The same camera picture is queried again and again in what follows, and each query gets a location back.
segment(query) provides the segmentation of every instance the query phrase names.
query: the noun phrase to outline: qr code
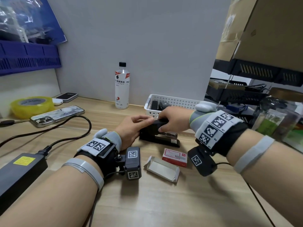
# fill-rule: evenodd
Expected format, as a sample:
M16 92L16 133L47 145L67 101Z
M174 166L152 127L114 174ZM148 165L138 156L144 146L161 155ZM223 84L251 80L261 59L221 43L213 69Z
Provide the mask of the qr code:
M101 150L104 149L104 147L105 147L104 144L98 143L98 144L97 144L96 146L94 146L93 148L94 148L95 150L97 150L97 151L101 151Z
M138 157L138 151L137 150L132 150L128 152L128 158L137 158Z
M224 114L222 114L221 116L222 116L224 119L226 119L226 120L231 120L231 119L233 119L233 116L230 115L230 114L227 114L227 113L224 113Z
M207 137L205 134L202 133L201 136L199 137L199 140L200 140L202 143L204 143L205 145L207 145L208 142L210 141L210 138Z
M139 178L139 172L138 171L128 172L127 174L128 174L129 179Z
M221 128L226 123L226 120L217 116L211 123L215 125L217 128Z
M214 137L214 135L217 133L217 129L214 128L212 125L208 125L206 129L204 130L204 133L207 134L209 137Z
M194 157L192 157L191 160L195 164L195 166L202 164L202 161L201 161L201 159L199 159L198 155L195 155Z
M93 147L96 145L98 142L97 141L91 141L90 143L86 144L87 146Z

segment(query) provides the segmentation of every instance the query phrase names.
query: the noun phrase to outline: white plastic basket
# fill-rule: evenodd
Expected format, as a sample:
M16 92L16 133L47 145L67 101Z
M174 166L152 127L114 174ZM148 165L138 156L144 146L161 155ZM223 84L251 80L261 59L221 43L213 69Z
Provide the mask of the white plastic basket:
M146 101L144 109L146 110L147 115L153 116L154 118L158 118L158 115L161 112L161 111L150 109L152 105L152 101L154 100L158 101L158 103L160 102L169 103L172 106L184 107L188 109L195 109L196 104L200 102L200 100L194 100L194 99L184 99L184 98L178 98L172 96L150 94L149 98Z

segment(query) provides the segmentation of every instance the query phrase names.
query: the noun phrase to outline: person's left hand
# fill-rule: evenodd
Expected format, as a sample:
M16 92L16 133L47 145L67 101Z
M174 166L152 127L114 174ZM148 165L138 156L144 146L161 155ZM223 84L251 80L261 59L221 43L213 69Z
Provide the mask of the person's left hand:
M121 150L130 147L139 136L139 130L153 124L154 118L148 115L127 116L115 128L122 140Z

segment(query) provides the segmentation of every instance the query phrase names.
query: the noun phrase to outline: black bottle cap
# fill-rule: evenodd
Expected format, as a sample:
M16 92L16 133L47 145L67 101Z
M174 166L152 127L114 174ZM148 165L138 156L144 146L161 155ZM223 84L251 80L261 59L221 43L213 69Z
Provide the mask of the black bottle cap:
M125 62L119 62L119 67L126 67L126 63Z

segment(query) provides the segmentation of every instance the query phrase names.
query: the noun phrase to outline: yellow label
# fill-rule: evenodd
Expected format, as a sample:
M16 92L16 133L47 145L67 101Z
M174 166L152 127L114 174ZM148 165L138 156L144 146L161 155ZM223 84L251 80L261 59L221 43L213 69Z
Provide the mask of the yellow label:
M22 156L20 159L17 159L13 164L28 166L35 158Z

